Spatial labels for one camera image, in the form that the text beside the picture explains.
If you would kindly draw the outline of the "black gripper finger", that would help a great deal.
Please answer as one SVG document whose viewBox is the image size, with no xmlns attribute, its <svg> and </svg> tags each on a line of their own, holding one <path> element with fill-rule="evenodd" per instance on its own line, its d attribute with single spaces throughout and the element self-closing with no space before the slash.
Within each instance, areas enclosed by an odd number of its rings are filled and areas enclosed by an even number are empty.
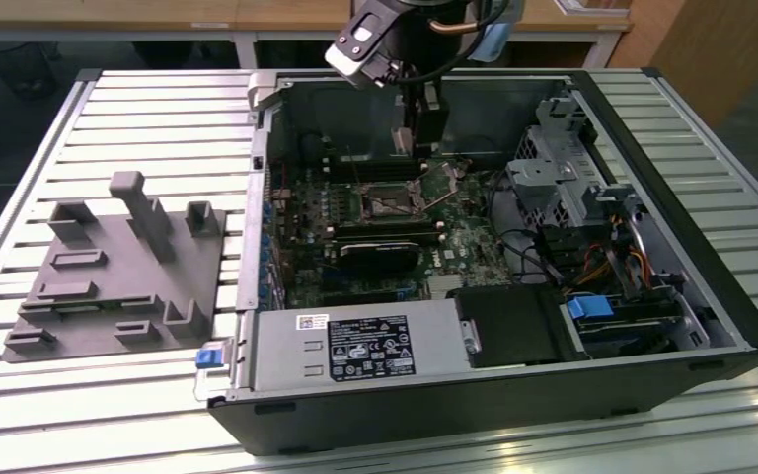
<svg viewBox="0 0 758 474">
<path fill-rule="evenodd" d="M 410 131 L 410 156 L 426 159 L 443 137 L 448 105 L 442 83 L 430 81 L 403 87 L 403 126 Z"/>
</svg>

